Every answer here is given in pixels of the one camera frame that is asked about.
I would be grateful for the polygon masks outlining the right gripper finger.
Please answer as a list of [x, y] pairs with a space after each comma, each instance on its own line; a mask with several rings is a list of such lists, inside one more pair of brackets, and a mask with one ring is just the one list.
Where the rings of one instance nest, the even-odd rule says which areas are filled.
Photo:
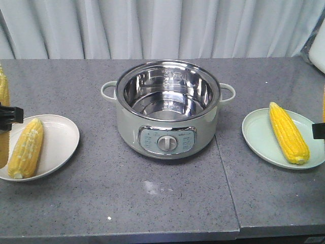
[[312, 124], [313, 139], [325, 139], [325, 123]]

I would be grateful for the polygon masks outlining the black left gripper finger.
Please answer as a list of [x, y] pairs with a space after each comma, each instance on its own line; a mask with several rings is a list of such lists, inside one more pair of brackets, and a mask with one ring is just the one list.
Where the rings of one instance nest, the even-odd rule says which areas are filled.
[[22, 124], [24, 110], [19, 107], [4, 106], [1, 104], [1, 131], [11, 131], [12, 124]]

